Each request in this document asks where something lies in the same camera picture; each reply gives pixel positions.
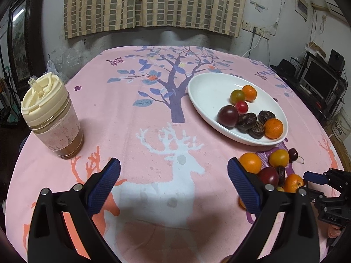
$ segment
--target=computer monitor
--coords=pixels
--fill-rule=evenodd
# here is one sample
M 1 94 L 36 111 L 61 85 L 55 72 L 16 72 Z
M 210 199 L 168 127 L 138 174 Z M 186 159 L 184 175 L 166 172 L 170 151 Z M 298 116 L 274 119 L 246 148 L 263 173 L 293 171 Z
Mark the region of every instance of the computer monitor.
M 338 84 L 338 80 L 314 60 L 311 61 L 302 79 L 325 100 L 328 100 L 330 92 L 335 90 Z

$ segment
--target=cream lid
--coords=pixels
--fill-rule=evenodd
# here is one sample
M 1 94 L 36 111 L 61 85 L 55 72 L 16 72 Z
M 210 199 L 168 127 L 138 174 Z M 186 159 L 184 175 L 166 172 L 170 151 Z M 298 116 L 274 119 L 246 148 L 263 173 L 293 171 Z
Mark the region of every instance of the cream lid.
M 38 126 L 51 118 L 64 104 L 68 91 L 59 77 L 52 72 L 37 80 L 30 78 L 31 88 L 21 102 L 21 112 L 30 127 Z

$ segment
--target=pink fabric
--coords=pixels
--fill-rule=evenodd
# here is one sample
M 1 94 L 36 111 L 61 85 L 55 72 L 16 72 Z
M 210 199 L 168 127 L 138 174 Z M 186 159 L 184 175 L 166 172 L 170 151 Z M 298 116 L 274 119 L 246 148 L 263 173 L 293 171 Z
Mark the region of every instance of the pink fabric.
M 237 75 L 276 99 L 289 122 L 284 145 L 305 159 L 304 165 L 293 163 L 295 173 L 342 169 L 312 113 L 261 62 L 194 46 L 106 50 L 67 84 L 85 135 L 78 156 L 62 160 L 33 134 L 19 156 L 8 192 L 6 232 L 22 257 L 27 257 L 29 223 L 41 189 L 66 191 L 101 170 L 110 157 L 121 161 L 122 173 L 93 219 L 123 262 L 217 263 L 236 250 L 251 224 L 238 205 L 227 162 L 262 148 L 226 138 L 199 116 L 186 86 L 204 72 Z M 317 189 L 332 195 L 331 188 Z M 281 220 L 279 215 L 262 255 L 269 253 Z M 326 225 L 319 222 L 319 227 L 323 256 Z

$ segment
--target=checkered curtain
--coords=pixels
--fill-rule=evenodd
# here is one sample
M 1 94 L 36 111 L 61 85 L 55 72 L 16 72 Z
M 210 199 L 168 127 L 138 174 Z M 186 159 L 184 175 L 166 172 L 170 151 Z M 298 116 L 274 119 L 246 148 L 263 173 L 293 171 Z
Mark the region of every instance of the checkered curtain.
M 172 26 L 237 37 L 245 0 L 64 0 L 66 38 L 126 28 Z

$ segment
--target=white deer pattern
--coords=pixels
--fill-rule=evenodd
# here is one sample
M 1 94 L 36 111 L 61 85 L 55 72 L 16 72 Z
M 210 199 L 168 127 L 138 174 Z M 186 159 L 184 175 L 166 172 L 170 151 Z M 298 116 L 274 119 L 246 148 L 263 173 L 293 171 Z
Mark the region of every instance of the white deer pattern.
M 142 221 L 165 227 L 162 263 L 167 263 L 167 254 L 176 233 L 180 233 L 200 263 L 201 258 L 196 242 L 187 226 L 187 218 L 193 213 L 195 185 L 191 172 L 204 174 L 205 170 L 196 159 L 189 154 L 190 150 L 199 150 L 203 144 L 196 146 L 196 137 L 192 145 L 190 136 L 183 130 L 182 139 L 176 137 L 175 130 L 168 123 L 166 128 L 159 130 L 158 139 L 163 143 L 164 150 L 153 148 L 145 140 L 148 130 L 140 129 L 136 137 L 151 152 L 158 155 L 169 155 L 165 160 L 172 161 L 173 179 L 170 182 L 154 182 L 151 184 L 135 184 L 124 182 L 112 189 L 113 199 L 121 213 L 114 216 L 105 210 L 106 231 L 104 239 L 123 263 L 127 263 L 118 249 L 116 236 L 122 231 L 126 222 Z M 170 144 L 175 141 L 177 149 L 172 150 Z

